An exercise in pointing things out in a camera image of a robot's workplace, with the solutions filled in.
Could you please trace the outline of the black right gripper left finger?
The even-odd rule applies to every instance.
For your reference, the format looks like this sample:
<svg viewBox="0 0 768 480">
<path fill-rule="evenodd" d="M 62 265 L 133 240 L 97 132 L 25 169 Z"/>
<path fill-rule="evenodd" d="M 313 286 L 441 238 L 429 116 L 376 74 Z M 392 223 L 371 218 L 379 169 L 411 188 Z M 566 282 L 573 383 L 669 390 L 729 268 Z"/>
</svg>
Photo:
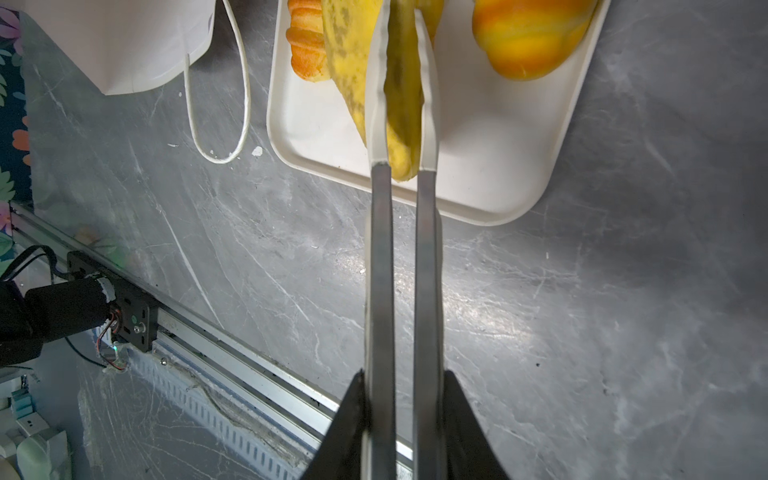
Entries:
<svg viewBox="0 0 768 480">
<path fill-rule="evenodd" d="M 364 371 L 352 378 L 333 420 L 301 480 L 360 480 L 366 427 Z"/>
</svg>

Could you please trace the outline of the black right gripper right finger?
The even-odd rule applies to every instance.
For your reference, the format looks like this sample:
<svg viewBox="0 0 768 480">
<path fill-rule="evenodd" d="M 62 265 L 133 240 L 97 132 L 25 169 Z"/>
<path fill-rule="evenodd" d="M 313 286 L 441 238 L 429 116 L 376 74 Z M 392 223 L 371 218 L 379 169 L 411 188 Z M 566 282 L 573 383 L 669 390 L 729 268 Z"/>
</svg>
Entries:
<svg viewBox="0 0 768 480">
<path fill-rule="evenodd" d="M 444 372 L 443 419 L 449 479 L 509 479 L 450 370 Z"/>
</svg>

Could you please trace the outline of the long striped fake bread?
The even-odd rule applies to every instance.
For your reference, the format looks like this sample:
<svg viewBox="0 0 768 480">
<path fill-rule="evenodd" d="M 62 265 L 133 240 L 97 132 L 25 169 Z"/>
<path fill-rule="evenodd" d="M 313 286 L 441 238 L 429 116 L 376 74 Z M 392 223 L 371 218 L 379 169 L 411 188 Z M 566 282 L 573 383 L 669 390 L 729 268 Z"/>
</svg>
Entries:
<svg viewBox="0 0 768 480">
<path fill-rule="evenodd" d="M 330 79 L 320 0 L 289 0 L 290 25 L 286 39 L 291 67 L 302 80 L 317 83 Z"/>
</svg>

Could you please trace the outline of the red white paper bag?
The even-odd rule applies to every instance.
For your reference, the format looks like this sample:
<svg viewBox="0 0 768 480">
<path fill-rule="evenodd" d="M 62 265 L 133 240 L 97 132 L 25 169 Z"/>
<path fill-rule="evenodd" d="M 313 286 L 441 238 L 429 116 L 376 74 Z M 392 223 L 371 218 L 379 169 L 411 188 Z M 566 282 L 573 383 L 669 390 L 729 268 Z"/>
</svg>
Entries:
<svg viewBox="0 0 768 480">
<path fill-rule="evenodd" d="M 215 1 L 3 1 L 23 13 L 107 96 L 159 88 L 183 77 L 192 141 L 208 162 L 225 165 L 243 151 L 252 94 L 246 46 L 233 7 L 222 3 L 233 32 L 243 82 L 243 120 L 236 146 L 224 158 L 203 148 L 196 126 L 191 65 L 212 43 Z"/>
</svg>

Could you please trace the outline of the yellow speckled fake bread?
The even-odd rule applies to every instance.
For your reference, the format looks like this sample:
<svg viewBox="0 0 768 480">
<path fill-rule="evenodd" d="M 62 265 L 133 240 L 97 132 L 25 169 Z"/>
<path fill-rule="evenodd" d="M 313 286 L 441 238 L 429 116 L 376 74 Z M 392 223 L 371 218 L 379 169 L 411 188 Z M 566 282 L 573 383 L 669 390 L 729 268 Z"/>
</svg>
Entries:
<svg viewBox="0 0 768 480">
<path fill-rule="evenodd" d="M 365 77 L 370 43 L 380 1 L 323 0 L 321 2 L 327 65 L 361 137 L 365 136 Z M 419 10 L 429 37 L 436 35 L 444 2 L 393 1 L 389 21 L 387 71 L 387 144 L 392 179 L 408 181 L 419 169 L 421 108 L 418 36 Z"/>
</svg>

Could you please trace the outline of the small yellow fake bread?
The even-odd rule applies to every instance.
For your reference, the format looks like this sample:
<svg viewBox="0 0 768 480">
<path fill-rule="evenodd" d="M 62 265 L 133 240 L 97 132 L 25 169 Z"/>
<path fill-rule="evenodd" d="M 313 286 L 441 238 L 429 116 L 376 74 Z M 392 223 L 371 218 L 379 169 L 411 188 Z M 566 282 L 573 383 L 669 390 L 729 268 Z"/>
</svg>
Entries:
<svg viewBox="0 0 768 480">
<path fill-rule="evenodd" d="M 474 4 L 472 33 L 493 70 L 514 81 L 542 78 L 576 50 L 596 0 L 485 0 Z"/>
</svg>

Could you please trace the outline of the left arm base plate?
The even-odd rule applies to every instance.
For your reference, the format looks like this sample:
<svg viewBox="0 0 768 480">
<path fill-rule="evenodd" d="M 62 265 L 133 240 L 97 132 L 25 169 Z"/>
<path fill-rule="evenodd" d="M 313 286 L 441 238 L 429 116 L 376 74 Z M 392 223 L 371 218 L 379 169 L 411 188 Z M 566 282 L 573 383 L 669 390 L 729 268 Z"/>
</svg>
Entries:
<svg viewBox="0 0 768 480">
<path fill-rule="evenodd" d="M 115 299 L 110 305 L 117 317 L 116 336 L 142 352 L 149 352 L 157 338 L 160 302 L 117 270 L 90 257 L 84 251 L 69 252 L 67 263 L 76 278 L 96 276 L 110 281 L 115 291 Z"/>
</svg>

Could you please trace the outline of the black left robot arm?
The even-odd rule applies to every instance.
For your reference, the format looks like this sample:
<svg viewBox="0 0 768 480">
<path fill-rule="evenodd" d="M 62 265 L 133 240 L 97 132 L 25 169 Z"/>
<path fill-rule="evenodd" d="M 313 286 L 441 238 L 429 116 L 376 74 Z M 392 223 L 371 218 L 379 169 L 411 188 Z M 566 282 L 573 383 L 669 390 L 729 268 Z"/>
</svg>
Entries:
<svg viewBox="0 0 768 480">
<path fill-rule="evenodd" d="M 44 344 L 103 324 L 116 299 L 104 277 L 53 284 L 22 293 L 15 282 L 1 284 L 1 365 L 40 356 Z"/>
</svg>

